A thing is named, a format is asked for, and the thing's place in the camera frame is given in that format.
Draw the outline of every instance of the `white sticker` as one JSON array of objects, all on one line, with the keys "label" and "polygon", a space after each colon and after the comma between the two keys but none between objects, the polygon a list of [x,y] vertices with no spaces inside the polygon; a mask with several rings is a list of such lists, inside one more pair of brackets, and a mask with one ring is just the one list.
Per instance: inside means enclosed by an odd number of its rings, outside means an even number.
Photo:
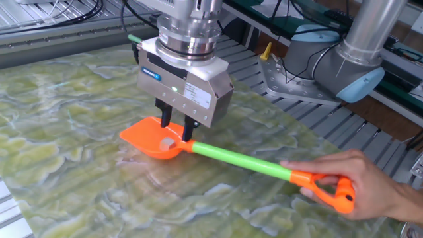
[{"label": "white sticker", "polygon": [[184,96],[205,109],[210,107],[210,101],[212,100],[212,96],[209,93],[190,83],[185,84]]},{"label": "white sticker", "polygon": [[159,33],[159,38],[160,38],[160,40],[161,40],[163,43],[167,44],[167,35],[165,35],[165,34],[163,34],[162,32],[160,32],[160,33]]}]

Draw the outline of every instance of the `metal bracket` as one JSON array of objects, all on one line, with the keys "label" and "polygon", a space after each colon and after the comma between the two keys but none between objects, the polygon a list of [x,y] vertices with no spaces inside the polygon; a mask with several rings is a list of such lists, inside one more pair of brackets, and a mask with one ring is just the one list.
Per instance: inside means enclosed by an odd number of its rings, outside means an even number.
[{"label": "metal bracket", "polygon": [[423,179],[423,153],[418,156],[416,163],[411,168],[411,173]]},{"label": "metal bracket", "polygon": [[283,66],[277,64],[273,55],[267,60],[258,58],[258,64],[261,67],[266,92],[272,96],[328,106],[338,106],[341,103],[340,99],[322,89],[314,80],[301,79],[287,73],[288,81],[295,79],[286,83],[285,70]]}]

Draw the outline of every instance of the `light blue robot joint cap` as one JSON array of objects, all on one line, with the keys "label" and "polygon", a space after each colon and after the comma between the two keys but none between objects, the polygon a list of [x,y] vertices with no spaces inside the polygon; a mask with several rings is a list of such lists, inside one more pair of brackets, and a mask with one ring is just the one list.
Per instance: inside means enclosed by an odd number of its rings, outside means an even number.
[{"label": "light blue robot joint cap", "polygon": [[305,30],[316,30],[322,29],[322,31],[309,32],[304,34],[296,34],[292,37],[291,40],[300,41],[300,42],[337,42],[339,41],[339,34],[334,31],[328,31],[326,27],[307,24],[302,25],[297,28],[295,32],[302,32]]},{"label": "light blue robot joint cap", "polygon": [[382,81],[383,76],[385,76],[385,70],[382,67],[374,69],[350,83],[336,96],[348,103],[357,102],[368,95]]}]

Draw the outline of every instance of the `human hand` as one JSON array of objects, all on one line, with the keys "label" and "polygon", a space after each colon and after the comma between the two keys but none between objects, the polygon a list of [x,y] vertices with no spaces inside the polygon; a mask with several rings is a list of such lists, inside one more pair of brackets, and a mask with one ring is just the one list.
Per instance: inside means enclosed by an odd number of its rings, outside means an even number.
[{"label": "human hand", "polygon": [[[354,210],[342,214],[348,219],[369,219],[387,216],[402,220],[399,208],[403,196],[403,186],[388,177],[361,151],[349,150],[326,155],[314,161],[282,161],[281,166],[298,171],[319,173],[327,176],[319,180],[321,185],[338,183],[338,176],[344,175],[352,181],[356,191]],[[311,190],[301,188],[301,193],[310,199],[328,206]]]}]

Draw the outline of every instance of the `yellow knob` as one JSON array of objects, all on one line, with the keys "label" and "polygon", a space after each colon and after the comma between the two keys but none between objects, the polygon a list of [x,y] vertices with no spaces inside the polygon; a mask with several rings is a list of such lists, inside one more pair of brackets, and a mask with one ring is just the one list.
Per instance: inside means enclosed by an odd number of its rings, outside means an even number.
[{"label": "yellow knob", "polygon": [[269,58],[270,55],[270,50],[272,49],[272,43],[269,42],[269,44],[266,47],[266,50],[264,51],[264,53],[260,56],[260,58],[262,60],[267,60]]}]

